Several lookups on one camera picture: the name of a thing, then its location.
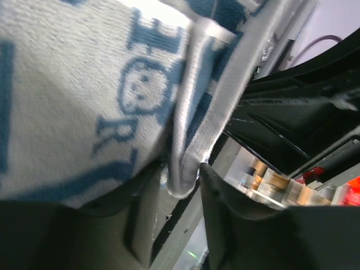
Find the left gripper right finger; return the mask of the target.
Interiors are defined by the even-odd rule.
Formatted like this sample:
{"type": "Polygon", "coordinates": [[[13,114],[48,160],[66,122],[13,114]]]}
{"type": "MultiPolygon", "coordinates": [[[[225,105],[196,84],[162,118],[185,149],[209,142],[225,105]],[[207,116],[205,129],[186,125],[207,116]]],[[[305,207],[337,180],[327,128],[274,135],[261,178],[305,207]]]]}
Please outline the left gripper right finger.
{"type": "Polygon", "coordinates": [[[359,208],[276,210],[224,181],[206,163],[200,188],[211,269],[358,269],[359,208]]]}

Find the blue white patterned towel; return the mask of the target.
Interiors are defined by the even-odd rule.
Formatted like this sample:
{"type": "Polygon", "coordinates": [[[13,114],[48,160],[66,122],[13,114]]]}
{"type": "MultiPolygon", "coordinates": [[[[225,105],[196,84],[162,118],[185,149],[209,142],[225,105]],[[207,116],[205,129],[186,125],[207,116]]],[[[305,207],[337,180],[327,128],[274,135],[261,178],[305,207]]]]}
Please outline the blue white patterned towel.
{"type": "Polygon", "coordinates": [[[2,1],[1,199],[195,186],[288,1],[2,1]]]}

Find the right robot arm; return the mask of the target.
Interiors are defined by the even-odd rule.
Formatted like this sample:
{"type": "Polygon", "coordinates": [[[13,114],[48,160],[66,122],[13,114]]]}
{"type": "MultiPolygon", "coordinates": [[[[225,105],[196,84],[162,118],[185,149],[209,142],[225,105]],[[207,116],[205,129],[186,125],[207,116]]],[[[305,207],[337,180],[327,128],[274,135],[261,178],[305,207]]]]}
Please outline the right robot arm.
{"type": "Polygon", "coordinates": [[[359,163],[359,31],[296,67],[248,84],[225,134],[278,173],[359,163]]]}

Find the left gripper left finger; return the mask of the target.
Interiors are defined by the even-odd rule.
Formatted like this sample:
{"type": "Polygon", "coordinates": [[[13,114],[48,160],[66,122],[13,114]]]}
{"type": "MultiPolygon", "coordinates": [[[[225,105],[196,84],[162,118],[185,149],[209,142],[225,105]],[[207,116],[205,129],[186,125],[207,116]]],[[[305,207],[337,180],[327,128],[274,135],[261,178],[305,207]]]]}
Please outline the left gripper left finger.
{"type": "Polygon", "coordinates": [[[166,242],[163,172],[154,161],[80,209],[1,202],[2,269],[149,269],[166,242]]]}

